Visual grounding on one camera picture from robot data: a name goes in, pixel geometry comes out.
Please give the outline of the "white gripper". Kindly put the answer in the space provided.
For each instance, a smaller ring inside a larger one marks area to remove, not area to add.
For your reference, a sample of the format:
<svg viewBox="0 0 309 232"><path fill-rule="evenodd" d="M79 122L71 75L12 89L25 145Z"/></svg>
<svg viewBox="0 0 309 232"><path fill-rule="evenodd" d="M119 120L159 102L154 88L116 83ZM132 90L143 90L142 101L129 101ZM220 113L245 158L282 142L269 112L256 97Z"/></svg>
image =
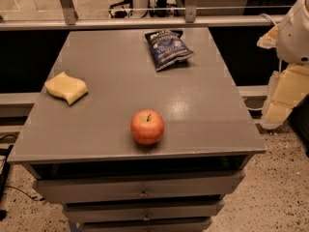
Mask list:
<svg viewBox="0 0 309 232"><path fill-rule="evenodd" d="M309 95L309 67L303 66L309 64L308 1L297 0L280 24L257 41L260 48L276 47L278 58L289 63L287 69L275 71L269 79L260 121L266 130L280 127Z"/></svg>

